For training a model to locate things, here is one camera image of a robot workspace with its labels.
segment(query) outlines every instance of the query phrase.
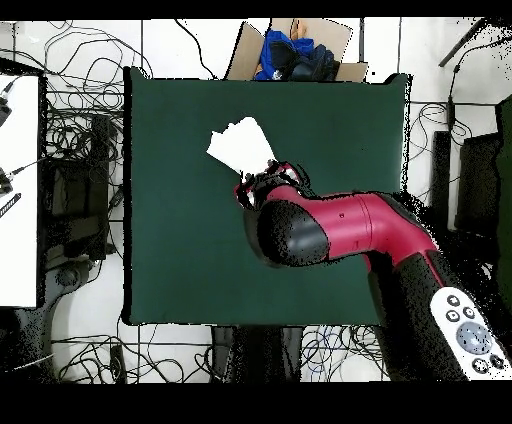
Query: green mat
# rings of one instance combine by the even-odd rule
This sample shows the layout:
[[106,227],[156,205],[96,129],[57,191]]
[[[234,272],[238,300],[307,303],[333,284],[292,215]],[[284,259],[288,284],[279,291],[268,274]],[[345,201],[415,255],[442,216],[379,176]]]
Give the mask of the green mat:
[[251,116],[276,158],[301,164],[317,193],[397,191],[407,84],[406,75],[370,85],[125,73],[132,102],[130,322],[377,323],[362,257],[278,270],[255,257],[233,194],[238,176],[206,150],[212,131]]
[[496,158],[501,180],[497,230],[500,259],[496,277],[503,300],[512,313],[512,96],[496,107],[496,118],[503,135],[503,147]]

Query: crumpled paper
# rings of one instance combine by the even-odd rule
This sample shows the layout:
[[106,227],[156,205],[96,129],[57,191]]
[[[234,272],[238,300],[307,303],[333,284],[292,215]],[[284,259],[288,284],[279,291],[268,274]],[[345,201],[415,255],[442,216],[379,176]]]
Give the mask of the crumpled paper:
[[223,133],[212,131],[206,153],[243,176],[264,172],[268,161],[275,160],[263,130],[251,117],[229,124]]

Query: white table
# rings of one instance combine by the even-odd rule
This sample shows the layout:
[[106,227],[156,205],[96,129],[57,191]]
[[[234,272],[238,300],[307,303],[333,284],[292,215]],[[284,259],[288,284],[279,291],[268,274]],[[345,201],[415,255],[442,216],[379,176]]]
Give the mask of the white table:
[[[14,79],[0,75],[0,91]],[[9,173],[35,162],[38,146],[38,79],[19,78],[11,88],[10,116],[0,127],[0,167]],[[0,208],[14,194],[21,199],[0,218],[0,306],[36,306],[37,165],[14,177],[13,191],[0,197]]]

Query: black stand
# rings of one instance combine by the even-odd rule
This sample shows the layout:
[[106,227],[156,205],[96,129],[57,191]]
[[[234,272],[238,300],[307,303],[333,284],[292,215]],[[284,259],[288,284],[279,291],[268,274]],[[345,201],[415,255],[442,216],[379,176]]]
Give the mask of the black stand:
[[432,177],[430,204],[434,208],[439,225],[448,225],[448,201],[450,197],[450,148],[448,131],[436,131],[432,140]]
[[450,50],[450,53],[446,55],[446,57],[441,60],[439,63],[439,66],[441,68],[444,68],[444,65],[446,65],[450,59],[457,54],[457,52],[464,47],[464,44],[466,44],[469,40],[471,40],[476,34],[478,34],[482,29],[484,29],[489,24],[489,21],[487,18],[479,19],[475,24],[469,29],[469,31],[460,39],[460,41],[455,44],[455,47]]
[[303,327],[212,327],[213,370],[226,383],[300,381]]
[[52,158],[41,163],[44,251],[63,245],[68,258],[82,254],[92,261],[106,258],[111,131],[107,117],[95,116],[88,134],[89,157]]

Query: blue cloth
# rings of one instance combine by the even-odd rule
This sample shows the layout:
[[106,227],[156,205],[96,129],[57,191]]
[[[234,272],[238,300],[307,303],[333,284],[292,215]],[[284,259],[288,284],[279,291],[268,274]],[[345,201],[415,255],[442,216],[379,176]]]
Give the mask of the blue cloth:
[[274,41],[284,41],[301,56],[309,56],[314,48],[314,41],[312,38],[299,38],[292,41],[281,31],[268,31],[265,41],[263,42],[263,49],[261,50],[260,56],[260,64],[263,70],[258,72],[254,77],[257,81],[271,80],[272,75],[274,75],[274,72],[276,71],[272,66],[272,54],[270,53],[270,43]]

